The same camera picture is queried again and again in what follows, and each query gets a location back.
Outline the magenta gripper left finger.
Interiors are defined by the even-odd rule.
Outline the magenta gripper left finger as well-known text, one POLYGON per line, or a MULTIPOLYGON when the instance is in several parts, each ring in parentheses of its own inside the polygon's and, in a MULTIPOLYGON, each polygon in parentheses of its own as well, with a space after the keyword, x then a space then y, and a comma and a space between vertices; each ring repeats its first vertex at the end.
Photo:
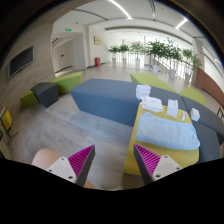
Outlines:
POLYGON ((95 157, 95 146, 91 145, 69 158, 60 157, 47 171, 83 187, 95 157))

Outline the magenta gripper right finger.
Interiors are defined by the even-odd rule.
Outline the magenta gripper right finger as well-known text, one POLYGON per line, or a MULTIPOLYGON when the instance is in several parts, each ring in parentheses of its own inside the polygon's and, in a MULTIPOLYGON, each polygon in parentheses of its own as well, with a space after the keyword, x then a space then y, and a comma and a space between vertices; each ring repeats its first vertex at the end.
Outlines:
POLYGON ((134 157, 145 185, 182 169, 170 156, 159 156, 137 144, 134 145, 134 157))

